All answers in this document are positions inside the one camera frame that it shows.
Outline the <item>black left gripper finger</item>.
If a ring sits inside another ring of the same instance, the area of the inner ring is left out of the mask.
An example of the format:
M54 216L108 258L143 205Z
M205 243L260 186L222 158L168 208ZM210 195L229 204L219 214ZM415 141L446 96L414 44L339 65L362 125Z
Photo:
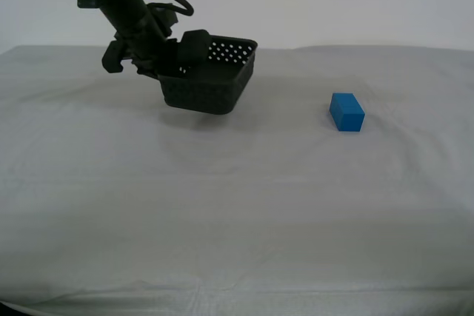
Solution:
M206 30L192 30L183 34L178 43L177 63L180 67L194 67L208 57L211 35Z
M135 66L139 75L144 75L147 77L159 77L159 62L155 59L142 60L136 58Z

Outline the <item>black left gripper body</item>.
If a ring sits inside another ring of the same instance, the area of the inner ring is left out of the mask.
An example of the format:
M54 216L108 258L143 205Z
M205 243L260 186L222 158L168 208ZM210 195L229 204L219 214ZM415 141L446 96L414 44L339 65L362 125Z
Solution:
M123 60L134 65L136 58L160 63L176 51L176 42L167 42L178 22L174 11L155 9L143 0L106 0L100 11L116 30L101 60L108 73L122 72Z

